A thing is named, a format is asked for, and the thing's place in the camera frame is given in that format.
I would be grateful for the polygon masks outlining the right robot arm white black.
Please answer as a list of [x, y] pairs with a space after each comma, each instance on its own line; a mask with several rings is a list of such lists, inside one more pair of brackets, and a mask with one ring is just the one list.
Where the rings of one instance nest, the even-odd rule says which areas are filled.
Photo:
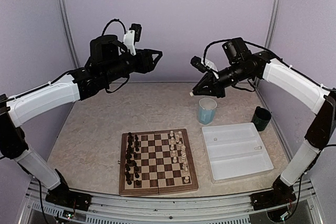
[[241, 37], [222, 39], [218, 43], [222, 44], [230, 66], [217, 70], [214, 63], [206, 59], [210, 48], [206, 46], [202, 57], [194, 56], [191, 59], [191, 65], [204, 74], [192, 89], [192, 96], [223, 98], [225, 88], [258, 78], [288, 92], [316, 116], [304, 136], [304, 142], [268, 194], [269, 201], [273, 205], [279, 205], [288, 198], [288, 188], [314, 165], [329, 143], [335, 130], [335, 89], [318, 84], [265, 47], [260, 47], [260, 52], [252, 53], [248, 48], [251, 43]]

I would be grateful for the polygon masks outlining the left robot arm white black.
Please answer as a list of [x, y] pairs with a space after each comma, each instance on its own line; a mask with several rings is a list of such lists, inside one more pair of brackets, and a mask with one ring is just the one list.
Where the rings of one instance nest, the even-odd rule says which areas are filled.
[[154, 70], [163, 53], [153, 49], [136, 49], [138, 37], [129, 31], [124, 40], [116, 35], [102, 35], [90, 42], [90, 57], [84, 67], [69, 70], [56, 80], [19, 95], [1, 95], [1, 154], [13, 159], [36, 177], [50, 194], [66, 206], [73, 193], [57, 170], [25, 141], [21, 126], [30, 119], [68, 103], [90, 98], [101, 90], [109, 93], [110, 84], [130, 74]]

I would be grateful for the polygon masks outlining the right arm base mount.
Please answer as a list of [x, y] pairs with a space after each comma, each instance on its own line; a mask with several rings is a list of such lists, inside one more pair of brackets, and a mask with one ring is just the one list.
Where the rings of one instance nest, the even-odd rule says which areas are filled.
[[286, 185], [280, 179], [280, 176], [278, 176], [270, 190], [253, 193], [250, 199], [253, 209], [261, 210], [287, 204], [291, 201], [296, 201], [297, 198], [293, 190], [293, 185]]

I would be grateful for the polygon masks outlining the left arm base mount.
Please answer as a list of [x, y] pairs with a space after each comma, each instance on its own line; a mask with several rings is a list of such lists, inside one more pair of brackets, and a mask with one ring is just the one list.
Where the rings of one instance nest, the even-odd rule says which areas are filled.
[[46, 196], [47, 202], [82, 211], [88, 211], [91, 199], [90, 194], [70, 190], [64, 183], [53, 190], [49, 190]]

